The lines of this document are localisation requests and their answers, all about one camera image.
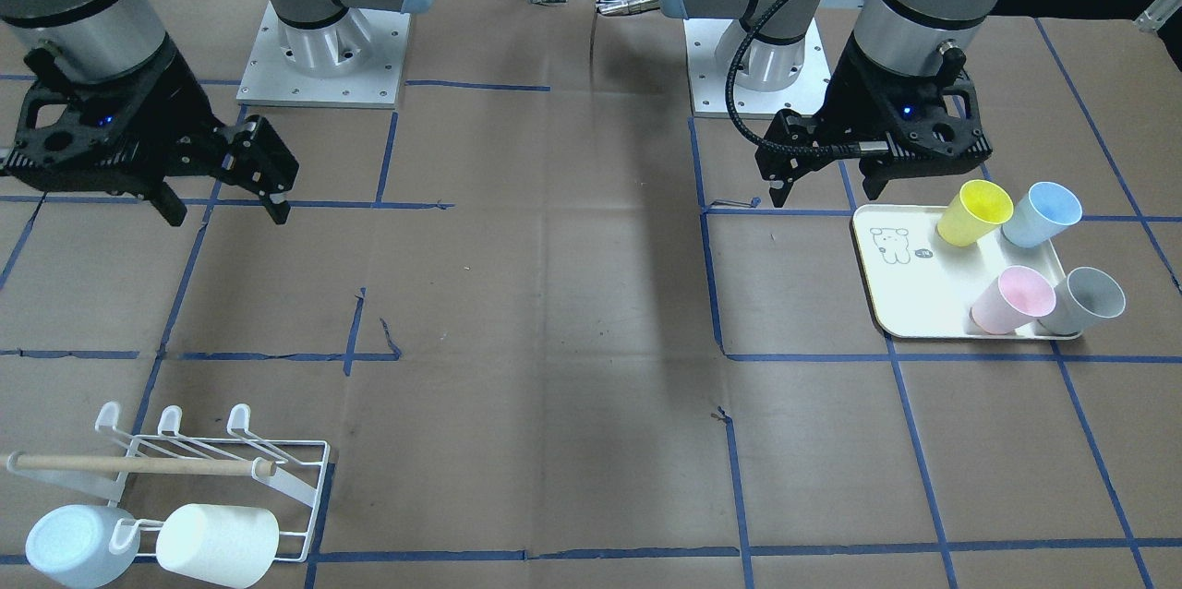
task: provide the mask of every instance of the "black cable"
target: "black cable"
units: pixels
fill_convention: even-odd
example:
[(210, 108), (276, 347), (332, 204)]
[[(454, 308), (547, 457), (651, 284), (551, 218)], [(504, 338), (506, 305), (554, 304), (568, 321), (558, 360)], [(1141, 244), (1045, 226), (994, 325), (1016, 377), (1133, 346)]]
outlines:
[(742, 39), (742, 41), (739, 43), (739, 50), (735, 51), (735, 56), (730, 60), (730, 67), (727, 67), (727, 83), (726, 83), (726, 91), (723, 93), (726, 96), (726, 103), (727, 103), (727, 116), (730, 117), (730, 122), (734, 123), (735, 129), (739, 130), (739, 134), (741, 134), (743, 138), (754, 143), (756, 147), (766, 148), (772, 153), (788, 155), (793, 157), (812, 156), (812, 155), (831, 155), (833, 157), (842, 157), (843, 155), (846, 154), (849, 147), (831, 144), (831, 147), (829, 147), (829, 151), (826, 153), (821, 149), (812, 148), (808, 145), (788, 145), (766, 140), (756, 135), (755, 132), (751, 131), (751, 128), (748, 128), (742, 122), (742, 118), (739, 117), (739, 110), (735, 109), (735, 78), (739, 76), (739, 69), (742, 67), (742, 57), (747, 53), (747, 50), (751, 48), (751, 43), (755, 41), (755, 37), (759, 35), (759, 31), (764, 26), (766, 26), (767, 22), (772, 20), (772, 17), (775, 17), (775, 13), (780, 12), (780, 8), (787, 5), (788, 1), (790, 0), (775, 0), (775, 2), (771, 5), (771, 7), (768, 7), (762, 14), (759, 15), (759, 19), (756, 19), (755, 22), (752, 24), (751, 31)]

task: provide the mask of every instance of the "white mug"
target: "white mug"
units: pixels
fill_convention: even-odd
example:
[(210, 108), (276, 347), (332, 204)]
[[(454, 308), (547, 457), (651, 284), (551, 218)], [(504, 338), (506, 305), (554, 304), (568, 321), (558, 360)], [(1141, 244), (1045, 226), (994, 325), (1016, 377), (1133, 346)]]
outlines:
[(164, 570), (234, 589), (266, 575), (279, 549), (279, 522), (266, 509), (186, 504), (156, 538)]

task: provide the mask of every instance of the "light blue mug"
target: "light blue mug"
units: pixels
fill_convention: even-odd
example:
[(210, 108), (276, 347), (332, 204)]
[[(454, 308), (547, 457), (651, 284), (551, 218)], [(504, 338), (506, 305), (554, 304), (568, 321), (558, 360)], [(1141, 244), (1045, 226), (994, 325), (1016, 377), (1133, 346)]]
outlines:
[(1083, 216), (1076, 194), (1059, 183), (1041, 181), (1014, 206), (1014, 215), (1001, 225), (1001, 233), (1018, 247), (1035, 247)]

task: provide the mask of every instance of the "tray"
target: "tray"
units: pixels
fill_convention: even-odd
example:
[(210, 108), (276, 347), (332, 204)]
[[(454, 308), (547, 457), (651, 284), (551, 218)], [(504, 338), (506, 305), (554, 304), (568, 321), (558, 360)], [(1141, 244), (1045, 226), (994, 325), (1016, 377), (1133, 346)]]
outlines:
[(969, 318), (969, 306), (1006, 266), (1043, 273), (1051, 285), (1066, 274), (1051, 241), (1033, 248), (1009, 244), (995, 231), (968, 247), (936, 233), (943, 206), (870, 205), (853, 213), (853, 244), (875, 319), (895, 337), (934, 339), (1070, 339), (1038, 322), (989, 335)]

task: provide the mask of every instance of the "gray cup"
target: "gray cup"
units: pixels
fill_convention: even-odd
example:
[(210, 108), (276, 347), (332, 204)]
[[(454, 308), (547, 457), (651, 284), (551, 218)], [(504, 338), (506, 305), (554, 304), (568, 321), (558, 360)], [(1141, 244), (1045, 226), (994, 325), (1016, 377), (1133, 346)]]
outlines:
[(1054, 287), (1054, 311), (1039, 319), (1054, 335), (1076, 335), (1124, 312), (1124, 290), (1099, 268), (1083, 266)]

